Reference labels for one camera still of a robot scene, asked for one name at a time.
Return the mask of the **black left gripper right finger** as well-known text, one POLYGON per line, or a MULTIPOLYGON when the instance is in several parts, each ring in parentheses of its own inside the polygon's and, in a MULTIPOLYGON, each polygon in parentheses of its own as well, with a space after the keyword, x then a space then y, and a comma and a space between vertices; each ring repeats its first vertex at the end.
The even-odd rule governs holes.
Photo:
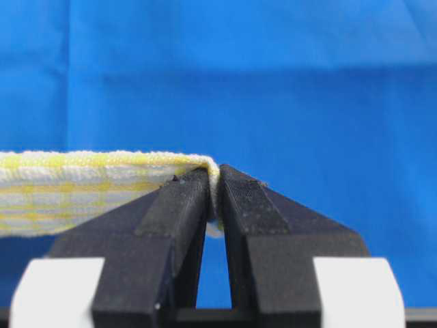
POLYGON ((361 236, 229 165, 220 189, 231 299, 260 327, 404 327, 388 261, 361 236))

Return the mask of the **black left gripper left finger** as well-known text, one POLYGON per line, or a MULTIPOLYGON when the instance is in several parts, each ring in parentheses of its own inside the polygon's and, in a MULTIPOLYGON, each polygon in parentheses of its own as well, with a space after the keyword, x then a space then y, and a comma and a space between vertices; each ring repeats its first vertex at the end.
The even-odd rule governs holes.
POLYGON ((159 327, 195 304, 210 199, 194 169, 60 234, 14 293, 11 327, 159 327))

